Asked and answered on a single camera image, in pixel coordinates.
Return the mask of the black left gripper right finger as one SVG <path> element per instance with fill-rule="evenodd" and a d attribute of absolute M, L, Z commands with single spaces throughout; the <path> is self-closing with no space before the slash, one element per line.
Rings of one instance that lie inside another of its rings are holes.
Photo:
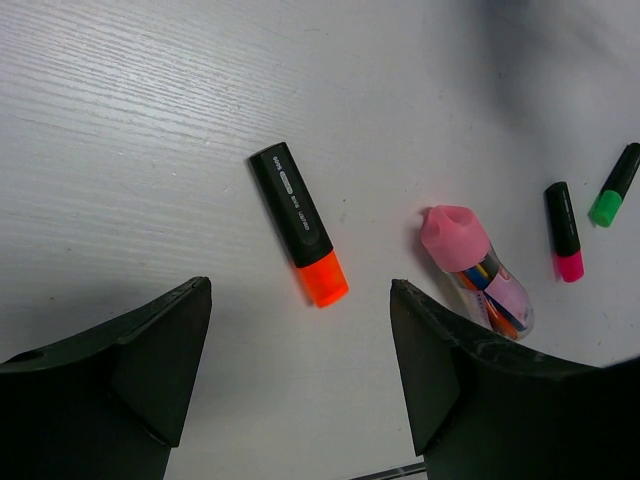
<path fill-rule="evenodd" d="M 406 280 L 390 320 L 415 453 L 431 479 L 635 479 L 639 362 L 547 355 Z"/>

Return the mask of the green cap highlighter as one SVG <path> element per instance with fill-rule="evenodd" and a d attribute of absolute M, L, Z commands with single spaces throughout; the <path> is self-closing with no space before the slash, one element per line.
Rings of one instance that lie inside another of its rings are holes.
<path fill-rule="evenodd" d="M 589 212 L 594 224 L 600 227 L 611 226 L 638 169 L 639 144 L 633 142 L 623 150 Z"/>

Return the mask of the pink cap highlighter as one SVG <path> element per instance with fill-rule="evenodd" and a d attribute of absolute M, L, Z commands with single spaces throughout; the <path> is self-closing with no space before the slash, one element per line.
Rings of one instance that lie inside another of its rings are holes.
<path fill-rule="evenodd" d="M 544 192 L 554 266 L 560 278 L 574 283 L 584 276 L 581 244 L 568 184 L 559 181 Z"/>

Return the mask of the orange cap highlighter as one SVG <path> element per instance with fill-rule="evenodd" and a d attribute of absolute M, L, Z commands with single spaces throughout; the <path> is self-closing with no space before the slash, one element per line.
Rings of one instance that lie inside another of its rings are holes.
<path fill-rule="evenodd" d="M 248 163 L 307 297 L 318 308 L 334 304 L 349 285 L 288 145 L 271 145 Z"/>

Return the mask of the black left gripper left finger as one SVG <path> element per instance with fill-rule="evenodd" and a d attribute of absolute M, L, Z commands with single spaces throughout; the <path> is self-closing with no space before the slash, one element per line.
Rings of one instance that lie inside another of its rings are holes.
<path fill-rule="evenodd" d="M 161 479 L 204 348 L 211 282 L 1 365 L 4 479 Z"/>

